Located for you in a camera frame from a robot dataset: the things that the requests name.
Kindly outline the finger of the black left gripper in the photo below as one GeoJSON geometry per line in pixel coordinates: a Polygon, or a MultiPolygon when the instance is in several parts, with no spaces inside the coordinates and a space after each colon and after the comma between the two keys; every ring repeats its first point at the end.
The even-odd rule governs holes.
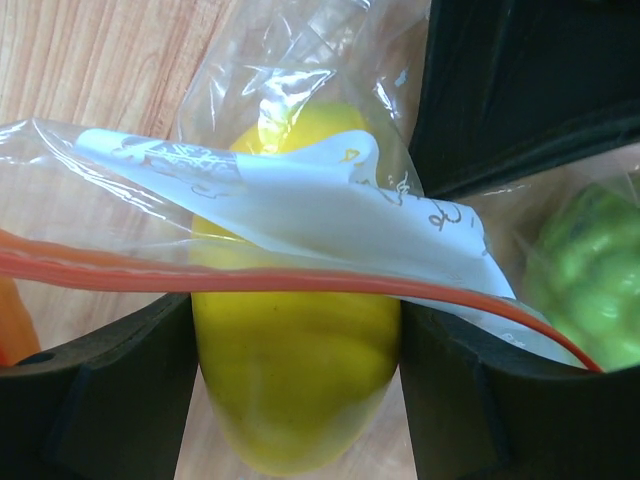
{"type": "Polygon", "coordinates": [[[409,152],[453,199],[639,139],[635,1],[435,1],[409,152]]]}

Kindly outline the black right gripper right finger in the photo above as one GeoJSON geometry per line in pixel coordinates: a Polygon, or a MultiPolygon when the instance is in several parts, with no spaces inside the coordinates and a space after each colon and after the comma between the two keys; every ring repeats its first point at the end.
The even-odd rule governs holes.
{"type": "Polygon", "coordinates": [[[635,479],[639,371],[596,374],[402,307],[400,374],[421,479],[635,479]]]}

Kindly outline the yellow fake lemon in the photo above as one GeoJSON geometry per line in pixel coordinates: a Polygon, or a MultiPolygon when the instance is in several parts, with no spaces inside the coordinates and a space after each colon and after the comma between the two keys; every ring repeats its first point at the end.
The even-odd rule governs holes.
{"type": "Polygon", "coordinates": [[[398,361],[401,305],[367,294],[195,293],[204,382],[230,446],[291,476],[346,452],[375,417],[398,361]]]}

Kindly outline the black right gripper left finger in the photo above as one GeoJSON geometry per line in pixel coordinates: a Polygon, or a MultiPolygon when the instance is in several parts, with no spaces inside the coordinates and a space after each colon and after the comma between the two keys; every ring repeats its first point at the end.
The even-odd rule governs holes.
{"type": "Polygon", "coordinates": [[[196,370],[186,294],[2,368],[2,478],[173,478],[196,370]]]}

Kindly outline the clear zip top bag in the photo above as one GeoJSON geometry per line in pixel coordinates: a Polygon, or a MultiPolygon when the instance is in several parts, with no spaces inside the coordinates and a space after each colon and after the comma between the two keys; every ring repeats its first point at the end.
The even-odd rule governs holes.
{"type": "MultiPolygon", "coordinates": [[[[1,370],[186,294],[386,296],[537,356],[605,370],[530,305],[545,222],[591,184],[639,179],[636,143],[460,198],[428,197],[409,147],[435,1],[245,1],[172,138],[30,118],[1,128],[1,370]]],[[[401,383],[400,397],[405,401],[401,383]]],[[[272,476],[225,439],[211,478],[393,479],[379,413],[333,462],[272,476]]]]}

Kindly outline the green fake round fruit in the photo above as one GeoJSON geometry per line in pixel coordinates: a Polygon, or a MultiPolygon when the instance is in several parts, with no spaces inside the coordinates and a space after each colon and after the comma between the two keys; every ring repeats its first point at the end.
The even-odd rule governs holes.
{"type": "Polygon", "coordinates": [[[605,370],[639,362],[639,179],[591,184],[543,225],[528,301],[605,370]]]}

